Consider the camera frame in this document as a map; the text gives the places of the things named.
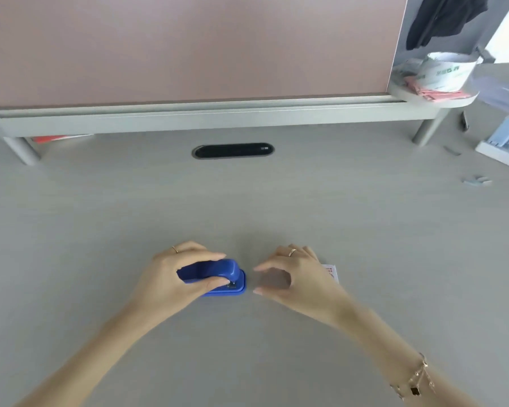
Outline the person's right hand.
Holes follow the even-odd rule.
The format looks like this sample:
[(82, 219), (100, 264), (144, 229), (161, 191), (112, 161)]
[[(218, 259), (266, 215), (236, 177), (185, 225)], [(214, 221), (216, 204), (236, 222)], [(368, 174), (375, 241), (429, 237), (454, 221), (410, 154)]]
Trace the person's right hand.
[(286, 273), (287, 286), (261, 282), (257, 287), (289, 288), (291, 303), (279, 303), (314, 320), (335, 328), (346, 328), (356, 319), (352, 297), (322, 267), (309, 247), (290, 244), (278, 248), (253, 268), (255, 272)]

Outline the person's left hand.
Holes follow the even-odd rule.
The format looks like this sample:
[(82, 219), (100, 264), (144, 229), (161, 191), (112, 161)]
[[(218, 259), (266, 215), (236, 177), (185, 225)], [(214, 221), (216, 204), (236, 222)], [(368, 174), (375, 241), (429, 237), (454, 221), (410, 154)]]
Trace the person's left hand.
[(205, 251), (171, 252), (171, 247), (156, 254), (142, 272), (126, 308), (146, 331), (184, 309), (200, 297), (190, 297), (177, 271), (199, 261), (224, 259), (225, 253)]

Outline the blue stapler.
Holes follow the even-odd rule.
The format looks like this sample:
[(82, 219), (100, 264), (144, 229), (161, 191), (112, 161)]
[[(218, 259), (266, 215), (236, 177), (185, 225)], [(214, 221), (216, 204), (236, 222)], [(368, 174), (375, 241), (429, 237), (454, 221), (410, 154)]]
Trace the blue stapler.
[(177, 275), (185, 283), (194, 283), (210, 277), (228, 280), (228, 284), (217, 287), (205, 293), (204, 296), (238, 296), (245, 292), (246, 275), (232, 259), (199, 261), (182, 267), (177, 271)]

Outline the person's left forearm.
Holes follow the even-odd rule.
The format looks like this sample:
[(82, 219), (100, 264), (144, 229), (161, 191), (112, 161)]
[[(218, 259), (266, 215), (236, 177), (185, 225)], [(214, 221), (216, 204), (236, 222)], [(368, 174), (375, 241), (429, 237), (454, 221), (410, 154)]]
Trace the person's left forearm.
[(154, 327), (153, 320), (134, 308), (120, 311), (14, 407), (81, 407), (109, 370)]

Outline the person's right forearm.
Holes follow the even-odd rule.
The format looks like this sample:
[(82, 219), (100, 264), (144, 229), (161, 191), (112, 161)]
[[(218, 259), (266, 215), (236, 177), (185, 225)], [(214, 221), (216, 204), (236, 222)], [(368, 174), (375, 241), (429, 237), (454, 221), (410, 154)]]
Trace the person's right forearm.
[(373, 310), (353, 301), (356, 319), (340, 329), (368, 355), (405, 407), (481, 407)]

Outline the grey desk shelf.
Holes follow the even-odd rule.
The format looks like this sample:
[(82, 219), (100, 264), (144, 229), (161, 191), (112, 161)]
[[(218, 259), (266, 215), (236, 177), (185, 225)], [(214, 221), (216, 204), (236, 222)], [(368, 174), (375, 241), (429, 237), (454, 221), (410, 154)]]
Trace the grey desk shelf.
[(400, 86), (392, 94), (333, 98), (159, 103), (53, 109), (0, 109), (0, 137), (434, 120), (473, 103), (427, 101)]

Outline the orange flat item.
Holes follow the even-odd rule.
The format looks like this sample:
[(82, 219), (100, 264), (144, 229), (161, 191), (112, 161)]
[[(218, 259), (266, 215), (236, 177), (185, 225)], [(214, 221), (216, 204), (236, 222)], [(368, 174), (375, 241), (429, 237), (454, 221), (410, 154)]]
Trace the orange flat item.
[(37, 137), (31, 137), (30, 139), (36, 143), (36, 144), (46, 144), (46, 143), (52, 143), (52, 142), (58, 142), (63, 140), (71, 140), (71, 139), (78, 139), (78, 138), (87, 138), (92, 137), (94, 135), (91, 134), (85, 134), (85, 135), (59, 135), (59, 136), (37, 136)]

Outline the pink partition panel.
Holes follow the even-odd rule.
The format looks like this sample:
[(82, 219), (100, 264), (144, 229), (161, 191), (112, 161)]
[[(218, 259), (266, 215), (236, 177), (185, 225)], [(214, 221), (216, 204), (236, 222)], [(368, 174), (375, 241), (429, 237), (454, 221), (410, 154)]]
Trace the pink partition panel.
[(0, 107), (386, 91), (407, 0), (0, 0)]

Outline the pink packets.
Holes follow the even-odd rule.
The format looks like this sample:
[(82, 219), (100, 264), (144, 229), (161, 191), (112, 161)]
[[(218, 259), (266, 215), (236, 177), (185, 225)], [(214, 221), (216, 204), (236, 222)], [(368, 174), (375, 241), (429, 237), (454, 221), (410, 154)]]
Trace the pink packets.
[(456, 92), (441, 92), (421, 87), (414, 76), (406, 76), (403, 78), (405, 86), (415, 95), (422, 97), (427, 101), (441, 102), (449, 100), (468, 99), (473, 95), (462, 90)]

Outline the clear plastic bag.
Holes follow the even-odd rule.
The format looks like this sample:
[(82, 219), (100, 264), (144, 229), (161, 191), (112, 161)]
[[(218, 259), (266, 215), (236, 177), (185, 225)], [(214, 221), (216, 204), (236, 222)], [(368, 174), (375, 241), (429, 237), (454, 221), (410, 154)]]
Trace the clear plastic bag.
[(480, 64), (470, 81), (478, 100), (509, 114), (509, 63)]

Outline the black garment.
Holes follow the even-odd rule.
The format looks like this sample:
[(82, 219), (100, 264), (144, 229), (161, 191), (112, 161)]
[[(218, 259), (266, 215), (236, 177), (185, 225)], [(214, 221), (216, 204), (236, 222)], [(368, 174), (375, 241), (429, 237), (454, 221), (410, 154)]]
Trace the black garment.
[(434, 37), (450, 37), (489, 8), (489, 0), (423, 0), (409, 28), (406, 50), (426, 47)]

